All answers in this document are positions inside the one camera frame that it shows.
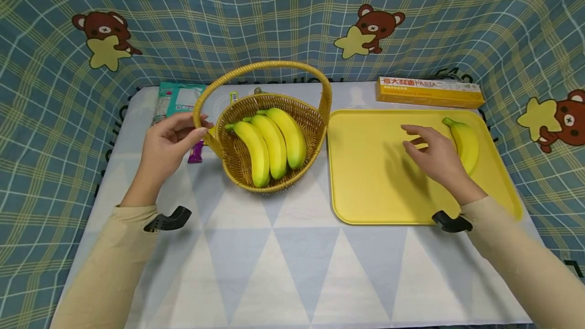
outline beige sleeve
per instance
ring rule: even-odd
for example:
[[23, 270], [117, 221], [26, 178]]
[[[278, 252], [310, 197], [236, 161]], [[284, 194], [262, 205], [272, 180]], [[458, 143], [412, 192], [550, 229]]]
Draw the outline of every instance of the beige sleeve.
[[461, 207], [467, 235], [539, 328], [585, 328], [585, 286], [491, 197]]
[[116, 207], [64, 294], [51, 329], [123, 329], [136, 285], [156, 245], [143, 231], [156, 206]]

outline left hand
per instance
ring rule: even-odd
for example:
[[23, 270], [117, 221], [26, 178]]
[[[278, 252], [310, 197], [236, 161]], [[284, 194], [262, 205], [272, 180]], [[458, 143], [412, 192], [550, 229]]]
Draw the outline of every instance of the left hand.
[[183, 157], [205, 136], [213, 124], [201, 115], [195, 128], [190, 112], [181, 112], [162, 120], [146, 132], [142, 157], [130, 189], [120, 206], [154, 205], [163, 183], [181, 165]]

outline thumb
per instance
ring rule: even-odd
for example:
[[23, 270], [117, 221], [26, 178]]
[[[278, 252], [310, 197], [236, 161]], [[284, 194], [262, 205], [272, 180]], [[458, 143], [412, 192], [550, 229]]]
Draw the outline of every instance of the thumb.
[[185, 155], [207, 133], [207, 128], [200, 127], [189, 132], [187, 136], [176, 144], [176, 147]]
[[409, 141], [403, 141], [403, 146], [408, 156], [410, 156], [411, 159], [414, 160], [414, 162], [418, 165], [425, 156], [425, 153], [419, 151], [419, 149], [417, 149], [416, 146]]

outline fabric backdrop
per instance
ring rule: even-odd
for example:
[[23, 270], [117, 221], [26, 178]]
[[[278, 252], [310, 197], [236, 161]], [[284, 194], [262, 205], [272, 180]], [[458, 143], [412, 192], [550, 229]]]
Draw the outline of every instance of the fabric backdrop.
[[[481, 84], [486, 121], [543, 241], [572, 269], [584, 270], [585, 111], [578, 93], [585, 80], [584, 5], [0, 0], [0, 329], [49, 324], [121, 107], [136, 88], [208, 84], [269, 59], [311, 64], [336, 82], [450, 75]], [[377, 44], [343, 58], [334, 43], [358, 21], [366, 22], [357, 26], [362, 33], [376, 25]], [[289, 69], [232, 80], [246, 81], [313, 80]], [[577, 97], [563, 102], [569, 94]], [[518, 122], [532, 97], [554, 100], [551, 112], [561, 120], [549, 150]]]

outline purple wrapper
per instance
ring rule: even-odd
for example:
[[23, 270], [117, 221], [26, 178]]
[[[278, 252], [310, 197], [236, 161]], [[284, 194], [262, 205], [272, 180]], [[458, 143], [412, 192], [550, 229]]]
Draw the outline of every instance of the purple wrapper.
[[189, 159], [186, 161], [188, 164], [195, 164], [203, 162], [201, 159], [201, 150], [203, 150], [203, 140], [196, 143], [195, 146], [189, 152]]

